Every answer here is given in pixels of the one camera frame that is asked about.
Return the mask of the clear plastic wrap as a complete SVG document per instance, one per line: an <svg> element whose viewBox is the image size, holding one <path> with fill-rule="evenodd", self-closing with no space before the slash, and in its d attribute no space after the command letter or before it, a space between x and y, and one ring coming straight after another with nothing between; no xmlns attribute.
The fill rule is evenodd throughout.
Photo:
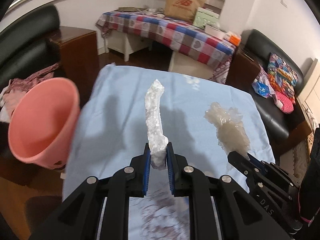
<svg viewBox="0 0 320 240"><path fill-rule="evenodd" d="M249 159L250 140L237 108L225 109L213 102L204 117L216 127L218 143L227 155L235 151Z"/></svg>

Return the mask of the white foam wrap strip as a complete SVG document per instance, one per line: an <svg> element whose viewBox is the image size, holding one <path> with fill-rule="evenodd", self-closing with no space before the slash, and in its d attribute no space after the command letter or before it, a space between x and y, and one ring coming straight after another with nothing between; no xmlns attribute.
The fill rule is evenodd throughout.
<svg viewBox="0 0 320 240"><path fill-rule="evenodd" d="M145 103L145 122L147 127L148 145L151 156L151 166L157 170L166 168L167 145L169 139L163 134L160 103L164 86L155 79L148 88Z"/></svg>

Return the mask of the right black leather sofa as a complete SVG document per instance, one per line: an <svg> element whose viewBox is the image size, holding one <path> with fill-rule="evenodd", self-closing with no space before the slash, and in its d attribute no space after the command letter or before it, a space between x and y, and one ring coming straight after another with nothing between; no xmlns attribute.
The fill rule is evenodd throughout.
<svg viewBox="0 0 320 240"><path fill-rule="evenodd" d="M293 95L295 99L297 98L304 87L303 73L279 46L262 32L252 29L248 33L244 49L254 56L265 72L271 54L277 55L287 63L297 74L297 83L293 90ZM295 102L293 111L285 113L281 102L271 95L264 98L256 93L253 88L249 90L249 94L251 94L262 118L274 156L279 157L294 148L312 132L300 103Z"/></svg>

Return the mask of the pink polka dot cloth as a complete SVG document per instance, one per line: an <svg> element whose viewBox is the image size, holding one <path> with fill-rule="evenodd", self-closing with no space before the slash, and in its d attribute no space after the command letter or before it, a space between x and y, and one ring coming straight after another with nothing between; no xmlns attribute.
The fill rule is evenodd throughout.
<svg viewBox="0 0 320 240"><path fill-rule="evenodd" d="M289 98L287 98L281 92L275 91L274 104L285 114L290 114L293 112L293 104Z"/></svg>

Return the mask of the blue plastic bag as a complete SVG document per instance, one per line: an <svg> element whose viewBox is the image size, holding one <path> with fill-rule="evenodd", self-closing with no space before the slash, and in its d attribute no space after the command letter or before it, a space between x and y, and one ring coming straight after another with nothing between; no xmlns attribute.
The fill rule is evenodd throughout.
<svg viewBox="0 0 320 240"><path fill-rule="evenodd" d="M252 88L256 94L262 96L263 98L268 98L270 96L270 90L268 85L259 82L257 79L253 81Z"/></svg>

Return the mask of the colourful cartoon cushion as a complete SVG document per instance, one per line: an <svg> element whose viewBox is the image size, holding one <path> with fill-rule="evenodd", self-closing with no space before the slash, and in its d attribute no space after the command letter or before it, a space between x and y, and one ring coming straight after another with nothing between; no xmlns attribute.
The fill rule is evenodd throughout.
<svg viewBox="0 0 320 240"><path fill-rule="evenodd" d="M284 94L295 104L295 86L298 81L298 74L275 53L270 54L267 75L273 90Z"/></svg>

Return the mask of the light blue floral tablecloth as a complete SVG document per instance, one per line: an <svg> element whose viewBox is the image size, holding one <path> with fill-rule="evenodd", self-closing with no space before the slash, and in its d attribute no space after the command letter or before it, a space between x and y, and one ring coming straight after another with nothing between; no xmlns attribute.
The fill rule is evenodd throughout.
<svg viewBox="0 0 320 240"><path fill-rule="evenodd" d="M145 94L158 80L164 86L161 119L174 152L204 174L230 175L246 187L245 177L227 160L216 128L204 117L211 104L236 108L250 141L250 154L273 162L266 129L252 97L241 90L195 77L109 64L99 73L82 108L66 166L62 196L67 198L87 177L103 179L129 165L147 143Z"/></svg>

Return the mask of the wooden side table right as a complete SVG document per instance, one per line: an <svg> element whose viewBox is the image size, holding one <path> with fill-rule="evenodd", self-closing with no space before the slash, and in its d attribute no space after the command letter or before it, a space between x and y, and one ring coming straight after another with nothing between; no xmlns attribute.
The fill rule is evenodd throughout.
<svg viewBox="0 0 320 240"><path fill-rule="evenodd" d="M232 57L226 85L248 92L259 73L257 57L241 44Z"/></svg>

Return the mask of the wooden side table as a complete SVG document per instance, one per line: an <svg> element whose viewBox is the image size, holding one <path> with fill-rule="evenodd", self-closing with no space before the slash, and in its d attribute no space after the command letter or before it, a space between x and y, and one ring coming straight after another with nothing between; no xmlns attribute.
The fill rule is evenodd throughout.
<svg viewBox="0 0 320 240"><path fill-rule="evenodd" d="M60 68L64 76L72 80L79 91L83 106L92 92L99 73L97 32L76 27L63 27L48 35L51 44L59 50Z"/></svg>
<svg viewBox="0 0 320 240"><path fill-rule="evenodd" d="M241 44L232 57L226 85L248 92L259 73L257 57Z"/></svg>

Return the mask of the pink plastic bin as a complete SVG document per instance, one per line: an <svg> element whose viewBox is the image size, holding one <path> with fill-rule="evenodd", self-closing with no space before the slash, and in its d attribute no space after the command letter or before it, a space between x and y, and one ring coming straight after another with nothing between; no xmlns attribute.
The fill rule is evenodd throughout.
<svg viewBox="0 0 320 240"><path fill-rule="evenodd" d="M73 81L55 77L39 83L12 114L8 128L12 155L50 170L63 167L79 114L80 96Z"/></svg>

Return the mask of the white desk under plaid cloth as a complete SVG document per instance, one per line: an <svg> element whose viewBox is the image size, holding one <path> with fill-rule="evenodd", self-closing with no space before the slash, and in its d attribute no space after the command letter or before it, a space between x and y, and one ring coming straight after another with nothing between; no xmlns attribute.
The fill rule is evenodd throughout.
<svg viewBox="0 0 320 240"><path fill-rule="evenodd" d="M126 34L116 30L109 32L104 38L105 52L115 50L123 54L125 62L128 62L130 55L142 49L152 49L155 42L148 38L142 38L133 34ZM169 72L175 72L202 79L210 79L213 74L212 68L185 56L181 53L171 50L171 59L168 65Z"/></svg>

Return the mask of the orange box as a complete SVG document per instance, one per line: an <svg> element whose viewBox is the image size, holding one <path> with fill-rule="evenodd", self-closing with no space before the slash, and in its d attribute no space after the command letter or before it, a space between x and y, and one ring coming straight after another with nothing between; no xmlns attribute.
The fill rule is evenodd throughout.
<svg viewBox="0 0 320 240"><path fill-rule="evenodd" d="M229 31L225 34L224 39L226 41L228 41L229 43L235 45L236 47L238 47L241 43L241 36L231 32L231 31Z"/></svg>

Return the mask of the checkered plaid tablecloth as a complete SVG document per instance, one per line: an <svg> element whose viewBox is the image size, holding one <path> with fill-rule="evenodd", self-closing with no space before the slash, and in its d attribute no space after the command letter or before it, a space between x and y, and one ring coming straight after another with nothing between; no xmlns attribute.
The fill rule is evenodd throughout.
<svg viewBox="0 0 320 240"><path fill-rule="evenodd" d="M207 65L210 80L226 83L236 46L223 38L209 35L192 24L147 11L103 13L96 22L101 34L110 30L149 38L173 51Z"/></svg>

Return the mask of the light green box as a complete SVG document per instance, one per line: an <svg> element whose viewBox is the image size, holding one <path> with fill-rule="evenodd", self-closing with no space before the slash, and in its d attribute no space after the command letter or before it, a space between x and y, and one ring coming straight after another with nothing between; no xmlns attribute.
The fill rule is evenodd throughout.
<svg viewBox="0 0 320 240"><path fill-rule="evenodd" d="M195 14L193 26L204 29L206 25L210 25L211 27L219 29L219 16L219 14L211 10L199 7Z"/></svg>

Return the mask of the brown New Balance paper bag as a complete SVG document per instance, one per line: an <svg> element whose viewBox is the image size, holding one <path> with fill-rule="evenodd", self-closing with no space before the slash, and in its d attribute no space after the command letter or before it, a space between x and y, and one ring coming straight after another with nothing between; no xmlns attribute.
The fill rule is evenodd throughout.
<svg viewBox="0 0 320 240"><path fill-rule="evenodd" d="M193 23L197 9L202 8L206 0L166 0L165 17Z"/></svg>

